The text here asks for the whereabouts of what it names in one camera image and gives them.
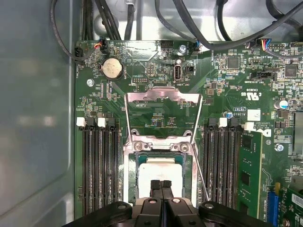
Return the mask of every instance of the integrated circuit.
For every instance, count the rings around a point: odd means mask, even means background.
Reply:
[[[298,66],[297,65],[285,65],[285,77],[297,77]]]
[[[228,69],[235,69],[239,68],[239,57],[228,57],[227,58],[227,68]]]

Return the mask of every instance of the mounting screw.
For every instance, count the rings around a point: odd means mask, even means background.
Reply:
[[[206,208],[208,208],[208,209],[214,208],[214,206],[213,206],[212,204],[210,204],[210,203],[206,203],[204,206],[205,206]]]
[[[187,51],[187,47],[185,45],[179,46],[179,52],[180,53],[186,53],[186,51]]]
[[[180,146],[181,152],[187,152],[188,149],[189,149],[189,147],[186,143],[181,144],[181,146]]]
[[[173,199],[172,201],[173,201],[174,203],[180,203],[180,202],[181,202],[181,200],[180,200],[180,199],[177,199],[177,198]]]
[[[284,150],[284,146],[282,144],[280,144],[280,143],[277,143],[275,145],[275,150],[276,151],[283,151]]]
[[[142,143],[136,142],[136,143],[134,144],[134,150],[135,150],[135,151],[142,150]]]
[[[92,79],[88,79],[87,81],[86,81],[86,84],[87,84],[87,86],[89,86],[89,87],[92,87],[92,86],[94,86],[94,81],[92,80]]]
[[[177,65],[179,65],[179,64],[181,64],[181,63],[182,63],[181,59],[177,59],[177,60],[176,60],[176,64],[177,64]]]

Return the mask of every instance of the chip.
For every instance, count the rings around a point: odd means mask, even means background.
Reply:
[[[248,206],[246,206],[244,203],[240,202],[240,210],[241,213],[248,214]]]
[[[298,71],[297,65],[286,65],[285,77],[297,77],[297,71]]]
[[[228,57],[227,58],[227,68],[228,69],[238,69],[239,68],[239,57]]]
[[[213,99],[213,98],[207,98],[207,99],[205,100],[205,103],[206,103],[206,104],[213,104],[213,103],[214,103],[214,99]]]
[[[208,88],[206,89],[206,94],[208,96],[213,96],[214,95],[214,89],[213,88]]]
[[[250,175],[245,173],[245,172],[242,172],[241,173],[241,181],[242,181],[242,183],[249,186],[250,185]]]
[[[243,135],[242,137],[242,146],[246,149],[251,149],[251,138]]]

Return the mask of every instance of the white label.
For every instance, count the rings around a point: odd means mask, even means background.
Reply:
[[[303,199],[295,194],[292,194],[292,202],[303,208]]]

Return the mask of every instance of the sticker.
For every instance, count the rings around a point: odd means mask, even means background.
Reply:
[[[247,110],[247,121],[259,122],[261,120],[261,110]]]
[[[303,208],[303,199],[295,194],[292,194],[292,202]]]

